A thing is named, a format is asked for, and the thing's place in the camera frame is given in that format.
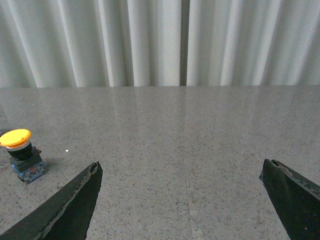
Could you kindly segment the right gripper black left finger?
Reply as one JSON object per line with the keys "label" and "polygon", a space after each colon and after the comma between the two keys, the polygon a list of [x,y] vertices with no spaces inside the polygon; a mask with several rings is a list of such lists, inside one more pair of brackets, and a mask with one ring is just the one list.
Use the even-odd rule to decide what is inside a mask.
{"label": "right gripper black left finger", "polygon": [[101,189],[93,162],[37,209],[0,235],[2,240],[84,240]]}

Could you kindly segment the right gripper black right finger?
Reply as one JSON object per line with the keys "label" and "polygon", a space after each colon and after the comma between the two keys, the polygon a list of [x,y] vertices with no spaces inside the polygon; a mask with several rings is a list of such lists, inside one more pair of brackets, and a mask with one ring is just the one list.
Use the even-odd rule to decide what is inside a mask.
{"label": "right gripper black right finger", "polygon": [[259,179],[291,240],[320,238],[320,186],[278,160],[265,159]]}

